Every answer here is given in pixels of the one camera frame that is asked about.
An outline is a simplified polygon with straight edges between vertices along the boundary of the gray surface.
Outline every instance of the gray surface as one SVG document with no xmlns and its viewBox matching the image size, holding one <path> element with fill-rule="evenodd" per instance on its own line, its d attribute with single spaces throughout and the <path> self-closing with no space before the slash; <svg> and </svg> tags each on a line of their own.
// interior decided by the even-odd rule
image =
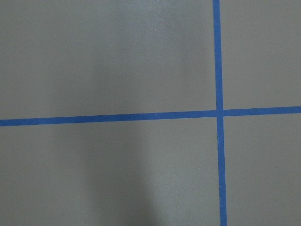
<svg viewBox="0 0 301 226">
<path fill-rule="evenodd" d="M 207 0 L 1 0 L 0 118 L 215 109 Z"/>
<path fill-rule="evenodd" d="M 301 115 L 225 118 L 229 226 L 301 225 Z"/>
<path fill-rule="evenodd" d="M 301 105 L 301 1 L 222 0 L 224 107 Z"/>
<path fill-rule="evenodd" d="M 2 226 L 219 225 L 214 118 L 0 134 Z"/>
</svg>

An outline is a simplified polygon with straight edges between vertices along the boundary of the horizontal blue line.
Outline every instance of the horizontal blue line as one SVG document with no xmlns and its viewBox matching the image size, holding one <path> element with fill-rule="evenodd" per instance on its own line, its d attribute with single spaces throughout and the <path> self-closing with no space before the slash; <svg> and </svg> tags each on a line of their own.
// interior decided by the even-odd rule
<svg viewBox="0 0 301 226">
<path fill-rule="evenodd" d="M 301 113 L 301 106 L 229 109 L 229 110 L 223 111 L 224 116 L 246 116 L 246 115 L 262 115 L 262 114 L 294 114 L 294 113 Z"/>
<path fill-rule="evenodd" d="M 0 120 L 0 126 L 49 125 L 49 124 L 87 123 L 87 122 L 106 122 L 106 121 L 187 119 L 187 118 L 205 118 L 205 117 L 216 117 L 216 110 L 73 116 L 73 117 L 54 117 L 54 118 L 32 118 L 32 119 L 7 119 L 7 120 Z"/>
</svg>

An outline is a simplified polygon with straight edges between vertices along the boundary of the blue stripe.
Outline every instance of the blue stripe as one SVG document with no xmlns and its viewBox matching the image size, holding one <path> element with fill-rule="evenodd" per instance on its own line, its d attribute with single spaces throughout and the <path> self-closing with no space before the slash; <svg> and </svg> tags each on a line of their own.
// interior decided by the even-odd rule
<svg viewBox="0 0 301 226">
<path fill-rule="evenodd" d="M 220 2 L 213 0 L 214 16 L 214 55 L 215 55 L 215 90 L 217 110 L 217 153 L 218 175 L 220 195 L 220 221 L 221 226 L 227 226 L 227 203 L 226 203 L 226 173 L 225 173 L 225 145 L 224 145 L 224 118 L 223 118 L 223 95 L 222 95 L 222 40 L 221 40 L 221 16 Z"/>
<path fill-rule="evenodd" d="M 294 113 L 301 113 L 301 106 L 224 110 L 224 116 L 243 116 L 243 115 L 261 115 L 261 114 L 294 114 Z"/>
<path fill-rule="evenodd" d="M 191 111 L 191 112 L 166 112 L 166 113 L 140 113 L 140 114 L 115 114 L 115 115 L 94 115 L 54 118 L 33 118 L 33 119 L 7 119 L 0 120 L 0 126 L 25 126 L 25 125 L 49 125 L 66 123 L 87 123 L 106 121 L 140 121 L 159 119 L 187 119 L 216 117 L 216 111 Z"/>
</svg>

